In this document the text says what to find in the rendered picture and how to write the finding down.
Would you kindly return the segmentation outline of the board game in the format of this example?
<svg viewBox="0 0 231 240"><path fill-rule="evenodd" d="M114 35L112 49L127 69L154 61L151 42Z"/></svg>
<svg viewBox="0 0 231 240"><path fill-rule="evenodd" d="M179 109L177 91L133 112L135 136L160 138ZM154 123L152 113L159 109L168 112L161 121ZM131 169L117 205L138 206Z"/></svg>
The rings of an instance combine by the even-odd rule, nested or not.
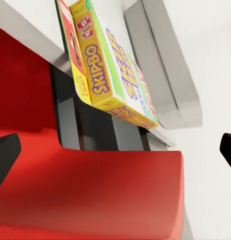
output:
<svg viewBox="0 0 231 240"><path fill-rule="evenodd" d="M91 0L56 1L77 96L147 130L159 126L143 73Z"/></svg>

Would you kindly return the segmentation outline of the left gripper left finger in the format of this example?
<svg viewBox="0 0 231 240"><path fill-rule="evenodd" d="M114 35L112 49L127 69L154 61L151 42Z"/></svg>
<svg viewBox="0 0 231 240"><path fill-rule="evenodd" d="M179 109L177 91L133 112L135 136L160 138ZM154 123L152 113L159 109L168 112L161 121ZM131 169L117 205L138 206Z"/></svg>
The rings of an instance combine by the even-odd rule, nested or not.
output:
<svg viewBox="0 0 231 240"><path fill-rule="evenodd" d="M0 186L22 152L17 133L0 137Z"/></svg>

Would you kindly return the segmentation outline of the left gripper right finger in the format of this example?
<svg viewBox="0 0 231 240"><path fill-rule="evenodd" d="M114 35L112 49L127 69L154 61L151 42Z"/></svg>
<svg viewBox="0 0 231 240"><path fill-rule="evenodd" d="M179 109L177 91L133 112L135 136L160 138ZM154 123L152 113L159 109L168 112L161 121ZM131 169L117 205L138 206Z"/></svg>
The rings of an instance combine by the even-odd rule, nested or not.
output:
<svg viewBox="0 0 231 240"><path fill-rule="evenodd" d="M220 142L219 150L231 167L231 134L224 133Z"/></svg>

